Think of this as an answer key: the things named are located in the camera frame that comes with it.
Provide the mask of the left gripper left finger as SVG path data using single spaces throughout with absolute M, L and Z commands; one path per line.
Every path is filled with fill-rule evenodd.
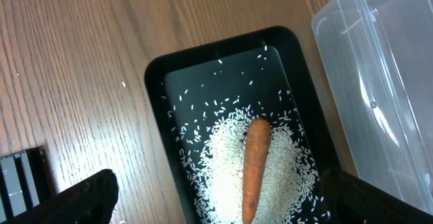
M 6 223 L 108 224 L 118 202 L 118 191 L 116 175 L 104 169 Z

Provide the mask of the pile of white rice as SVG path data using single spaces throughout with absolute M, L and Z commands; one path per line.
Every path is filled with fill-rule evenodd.
M 240 223 L 246 136 L 251 116 L 240 110 L 216 123 L 200 152 L 199 201 L 207 223 Z M 271 123 L 271 142 L 255 214 L 255 223 L 329 223 L 330 211 L 320 192 L 319 174 L 302 159 L 305 148 L 287 126 Z

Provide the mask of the orange carrot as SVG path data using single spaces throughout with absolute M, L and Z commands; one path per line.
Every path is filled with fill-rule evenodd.
M 242 222 L 254 220 L 271 142 L 271 126 L 263 118 L 251 121 L 246 136 L 242 179 Z

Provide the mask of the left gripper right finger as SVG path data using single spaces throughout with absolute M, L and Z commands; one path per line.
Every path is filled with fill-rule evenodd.
M 431 214 L 340 169 L 328 169 L 321 176 L 321 193 L 331 223 L 432 224 Z

